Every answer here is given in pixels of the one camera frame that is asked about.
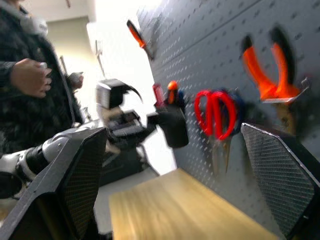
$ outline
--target red scissors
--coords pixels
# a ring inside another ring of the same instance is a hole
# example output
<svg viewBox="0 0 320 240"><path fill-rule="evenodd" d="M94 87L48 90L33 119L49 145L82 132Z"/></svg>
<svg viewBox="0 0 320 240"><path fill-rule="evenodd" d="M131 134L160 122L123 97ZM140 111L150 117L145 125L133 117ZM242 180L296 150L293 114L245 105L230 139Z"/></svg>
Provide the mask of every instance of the red scissors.
<svg viewBox="0 0 320 240"><path fill-rule="evenodd" d="M206 97L205 119L201 116L199 106L203 97ZM228 114L228 128L225 132L223 132L225 113L221 109L221 103L225 105ZM215 138L223 141L232 134L236 125L237 109L234 100L225 91L202 90L198 92L195 97L194 111L200 127L207 136L212 136L215 133Z"/></svg>

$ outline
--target wooden surface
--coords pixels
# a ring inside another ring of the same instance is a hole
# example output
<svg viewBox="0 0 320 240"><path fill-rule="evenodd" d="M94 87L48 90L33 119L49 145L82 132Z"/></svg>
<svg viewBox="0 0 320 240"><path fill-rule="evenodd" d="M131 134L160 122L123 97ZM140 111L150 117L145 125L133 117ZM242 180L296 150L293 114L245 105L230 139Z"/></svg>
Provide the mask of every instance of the wooden surface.
<svg viewBox="0 0 320 240"><path fill-rule="evenodd" d="M273 240L261 225L183 170L113 194L115 240Z"/></svg>

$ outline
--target gray pegboard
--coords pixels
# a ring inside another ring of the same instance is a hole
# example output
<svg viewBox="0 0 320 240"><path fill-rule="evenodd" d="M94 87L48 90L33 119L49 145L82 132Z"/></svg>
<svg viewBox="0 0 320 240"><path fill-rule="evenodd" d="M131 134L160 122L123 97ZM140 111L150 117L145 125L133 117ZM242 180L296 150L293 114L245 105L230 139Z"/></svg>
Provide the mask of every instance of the gray pegboard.
<svg viewBox="0 0 320 240"><path fill-rule="evenodd" d="M177 80L189 96L204 89L238 88L244 101L253 103L272 125L281 122L272 105L259 102L259 92L243 67L240 44L250 33L262 66L277 81L268 33L280 24L295 51L295 83L312 76L312 91L297 103L297 127L302 144L319 160L319 13L320 0L164 0L157 9L141 8L137 15L155 53L150 63L155 82L165 89ZM282 236L258 189L242 135L232 139L227 176L218 181L210 166L211 145L197 124L192 103L186 116L190 144L174 151L178 167Z"/></svg>

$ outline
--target scissors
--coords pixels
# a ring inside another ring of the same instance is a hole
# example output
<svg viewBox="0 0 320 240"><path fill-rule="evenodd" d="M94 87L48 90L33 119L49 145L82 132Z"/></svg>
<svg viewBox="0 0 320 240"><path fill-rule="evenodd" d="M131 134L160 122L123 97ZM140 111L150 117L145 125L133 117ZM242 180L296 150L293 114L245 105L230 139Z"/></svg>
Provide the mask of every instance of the scissors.
<svg viewBox="0 0 320 240"><path fill-rule="evenodd" d="M200 109L201 98L206 98L205 119ZM203 90L195 97L194 111L200 127L212 143L212 163L215 176L218 176L219 172L218 161L221 145L225 172L227 172L231 138L238 130L237 128L235 130L237 121L235 100L225 90Z"/></svg>

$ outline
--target pliers handle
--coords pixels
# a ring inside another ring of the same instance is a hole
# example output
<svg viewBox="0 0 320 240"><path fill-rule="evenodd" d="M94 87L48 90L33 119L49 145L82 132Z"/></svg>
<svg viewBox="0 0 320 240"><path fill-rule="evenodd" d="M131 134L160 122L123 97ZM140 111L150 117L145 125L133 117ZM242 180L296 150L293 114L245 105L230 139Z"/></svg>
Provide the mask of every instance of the pliers handle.
<svg viewBox="0 0 320 240"><path fill-rule="evenodd" d="M250 35L243 39L241 45L244 66L255 81L261 100L294 98L300 94L300 90L291 84L296 75L292 49L279 27L276 26L270 31L270 38L271 50L278 66L278 86L261 69Z"/></svg>

